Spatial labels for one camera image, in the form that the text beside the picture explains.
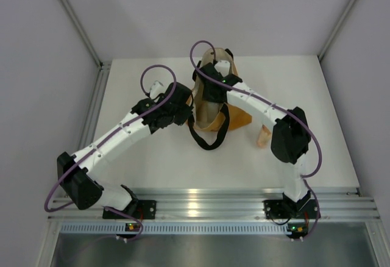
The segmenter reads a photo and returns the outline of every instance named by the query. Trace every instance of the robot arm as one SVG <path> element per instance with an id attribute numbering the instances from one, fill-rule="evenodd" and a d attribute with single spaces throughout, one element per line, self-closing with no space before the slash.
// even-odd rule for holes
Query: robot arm
<path id="1" fill-rule="evenodd" d="M 272 107 L 273 105 L 268 105 L 253 97 L 254 95 L 260 95 L 250 89 L 238 76 L 229 74 L 223 77 L 222 73 L 226 74 L 226 71 L 229 71 L 229 69 L 230 64 L 228 61 L 208 63 L 200 68 L 208 77 L 225 83 L 232 88 L 248 91 L 250 95 L 211 83 L 198 73 L 197 75 L 203 82 L 207 83 L 205 84 L 202 97 L 207 101 L 227 102 L 239 107 L 271 131 L 271 151 L 280 161 L 283 171 L 283 203 L 291 215 L 294 216 L 310 200 L 310 192 L 305 186 L 301 175 L 306 174 L 306 152 L 308 151 L 308 143 L 311 137 L 292 117 L 280 110 L 276 110 Z M 288 111 L 307 125 L 305 112 L 302 109 L 296 107 Z"/>
<path id="2" fill-rule="evenodd" d="M 133 213 L 138 203 L 137 197 L 124 185 L 111 185 L 105 182 L 101 179 L 101 174 L 107 169 L 110 161 L 137 141 L 172 123 L 184 124 L 192 114 L 192 105 L 186 104 L 191 96 L 191 90 L 178 82 L 173 95 L 165 104 L 143 118 L 129 122 L 161 103 L 172 87 L 173 84 L 163 92 L 162 84 L 155 82 L 149 93 L 151 98 L 140 100 L 125 118 L 104 136 L 72 156 L 64 152 L 57 158 L 58 178 L 75 163 L 79 163 L 78 167 L 61 183 L 78 209 L 100 205 L 113 207 L 130 215 Z M 93 149 L 94 152 L 85 158 Z"/>

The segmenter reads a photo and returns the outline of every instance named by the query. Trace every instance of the white table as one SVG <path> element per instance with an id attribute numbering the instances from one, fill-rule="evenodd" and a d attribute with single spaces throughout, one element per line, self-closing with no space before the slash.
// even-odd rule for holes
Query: white table
<path id="1" fill-rule="evenodd" d="M 145 97 L 140 89 L 140 75 L 156 63 L 170 66 L 179 82 L 193 86 L 193 68 L 188 58 L 114 60 L 95 140 Z M 320 172 L 309 179 L 310 185 L 330 191 L 359 187 L 317 57 L 235 57 L 235 63 L 239 75 L 256 92 L 284 107 L 304 109 L 324 156 Z M 151 70 L 145 77 L 146 89 L 154 80 L 167 86 L 171 76 L 163 69 Z M 282 188 L 277 159 L 269 148 L 256 146 L 259 130 L 260 125 L 252 123 L 228 132 L 220 148 L 204 151 L 186 125 L 173 124 L 132 146 L 111 164 L 106 178 L 130 188 Z M 311 142 L 308 170 L 312 171 L 316 163 L 317 151 Z"/>

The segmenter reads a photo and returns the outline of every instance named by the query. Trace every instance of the white wall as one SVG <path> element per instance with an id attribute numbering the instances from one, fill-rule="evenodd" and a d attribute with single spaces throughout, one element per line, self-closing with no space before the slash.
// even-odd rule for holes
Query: white wall
<path id="1" fill-rule="evenodd" d="M 57 0 L 0 0 L 0 261 L 34 266 L 56 179 L 96 67 Z"/>
<path id="2" fill-rule="evenodd" d="M 104 60 L 186 57 L 200 39 L 236 55 L 317 54 L 348 0 L 70 0 Z"/>
<path id="3" fill-rule="evenodd" d="M 363 191 L 390 235 L 390 0 L 359 0 L 322 61 Z"/>

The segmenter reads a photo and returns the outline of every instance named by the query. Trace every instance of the tan bag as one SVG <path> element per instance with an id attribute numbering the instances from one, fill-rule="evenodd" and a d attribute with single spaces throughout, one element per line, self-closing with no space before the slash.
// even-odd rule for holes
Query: tan bag
<path id="1" fill-rule="evenodd" d="M 238 76 L 232 53 L 228 49 L 224 50 L 222 48 L 216 48 L 215 51 L 216 60 L 228 61 L 230 63 L 229 74 L 233 73 Z M 213 50 L 209 49 L 203 55 L 200 67 L 203 67 L 208 63 L 212 63 L 213 60 Z M 213 150 L 222 144 L 228 130 L 234 130 L 250 124 L 252 122 L 252 116 L 230 104 L 219 104 L 204 101 L 202 99 L 204 84 L 200 77 L 195 76 L 194 80 L 194 116 L 188 119 L 188 126 L 190 127 L 190 132 L 193 138 L 200 147 L 205 150 Z M 217 139 L 213 144 L 209 145 L 203 138 L 198 136 L 195 130 L 218 131 Z"/>

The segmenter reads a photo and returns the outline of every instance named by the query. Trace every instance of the bag handle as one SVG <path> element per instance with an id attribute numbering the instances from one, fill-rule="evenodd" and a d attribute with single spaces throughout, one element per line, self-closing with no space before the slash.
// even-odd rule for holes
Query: bag handle
<path id="1" fill-rule="evenodd" d="M 190 128 L 191 135 L 193 136 L 196 143 L 203 148 L 204 150 L 214 150 L 222 144 L 222 142 L 225 140 L 227 129 L 229 128 L 230 124 L 230 115 L 229 115 L 229 108 L 226 104 L 224 104 L 221 107 L 220 110 L 221 113 L 225 116 L 225 121 L 223 122 L 222 126 L 219 128 L 217 133 L 217 139 L 214 141 L 213 144 L 208 144 L 201 136 L 199 136 L 195 130 L 194 130 L 194 115 L 191 115 L 188 118 L 188 127 Z"/>

